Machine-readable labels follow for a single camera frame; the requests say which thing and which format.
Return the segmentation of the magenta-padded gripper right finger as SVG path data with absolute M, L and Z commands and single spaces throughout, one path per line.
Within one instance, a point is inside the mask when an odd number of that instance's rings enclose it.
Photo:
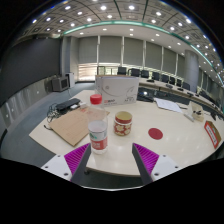
M 181 170 L 168 155 L 159 155 L 137 143 L 132 144 L 132 154 L 144 185 Z

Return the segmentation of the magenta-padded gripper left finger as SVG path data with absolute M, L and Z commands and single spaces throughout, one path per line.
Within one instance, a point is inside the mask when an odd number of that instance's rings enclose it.
M 55 155 L 42 169 L 79 185 L 90 154 L 91 144 L 87 143 L 66 155 Z

